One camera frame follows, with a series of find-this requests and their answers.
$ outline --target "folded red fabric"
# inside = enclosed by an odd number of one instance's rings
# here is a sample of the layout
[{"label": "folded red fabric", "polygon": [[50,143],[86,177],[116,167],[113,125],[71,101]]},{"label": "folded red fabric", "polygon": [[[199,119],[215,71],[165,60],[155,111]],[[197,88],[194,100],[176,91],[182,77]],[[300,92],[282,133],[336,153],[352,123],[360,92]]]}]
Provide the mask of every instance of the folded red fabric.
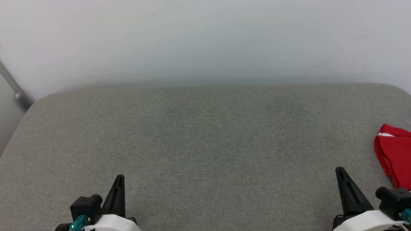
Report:
[{"label": "folded red fabric", "polygon": [[374,147],[395,187],[411,190],[411,132],[384,124],[375,137]]}]

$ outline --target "white stripe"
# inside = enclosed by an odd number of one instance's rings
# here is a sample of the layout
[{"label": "white stripe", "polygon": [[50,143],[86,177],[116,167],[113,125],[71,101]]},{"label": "white stripe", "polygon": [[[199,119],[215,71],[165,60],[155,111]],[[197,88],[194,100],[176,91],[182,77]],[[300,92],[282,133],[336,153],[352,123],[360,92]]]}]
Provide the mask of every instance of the white stripe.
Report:
[{"label": "white stripe", "polygon": [[379,136],[393,136],[393,135],[391,135],[391,134],[388,134],[388,133],[381,133],[381,132],[380,132],[380,133],[378,133],[378,135],[379,135]]}]

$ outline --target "white backdrop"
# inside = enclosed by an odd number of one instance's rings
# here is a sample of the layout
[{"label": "white backdrop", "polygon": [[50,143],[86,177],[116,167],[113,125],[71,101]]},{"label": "white backdrop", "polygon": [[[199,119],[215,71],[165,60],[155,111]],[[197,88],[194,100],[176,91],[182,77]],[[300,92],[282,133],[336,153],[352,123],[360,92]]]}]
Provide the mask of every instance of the white backdrop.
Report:
[{"label": "white backdrop", "polygon": [[33,99],[88,86],[378,82],[411,92],[409,0],[2,0]]}]

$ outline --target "teal connector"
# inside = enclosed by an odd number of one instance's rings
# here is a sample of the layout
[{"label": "teal connector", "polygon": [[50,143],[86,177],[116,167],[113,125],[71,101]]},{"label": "teal connector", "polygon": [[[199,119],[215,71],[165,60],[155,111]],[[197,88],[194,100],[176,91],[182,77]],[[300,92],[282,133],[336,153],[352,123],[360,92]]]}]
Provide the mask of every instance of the teal connector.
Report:
[{"label": "teal connector", "polygon": [[69,231],[80,231],[87,225],[87,217],[80,215],[71,225]]},{"label": "teal connector", "polygon": [[404,221],[411,224],[411,209],[409,208],[404,209],[404,212],[402,213],[402,217]]}]

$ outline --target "gray mat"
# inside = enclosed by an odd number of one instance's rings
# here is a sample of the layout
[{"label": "gray mat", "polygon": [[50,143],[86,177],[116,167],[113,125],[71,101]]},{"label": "gray mat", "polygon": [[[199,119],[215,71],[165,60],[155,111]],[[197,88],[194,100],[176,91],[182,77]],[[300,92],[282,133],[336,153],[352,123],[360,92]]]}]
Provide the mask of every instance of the gray mat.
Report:
[{"label": "gray mat", "polygon": [[334,169],[371,203],[392,187],[383,123],[411,130],[411,96],[381,84],[93,89],[35,103],[0,158],[0,230],[54,230],[79,196],[126,180],[144,231],[330,230]]}]

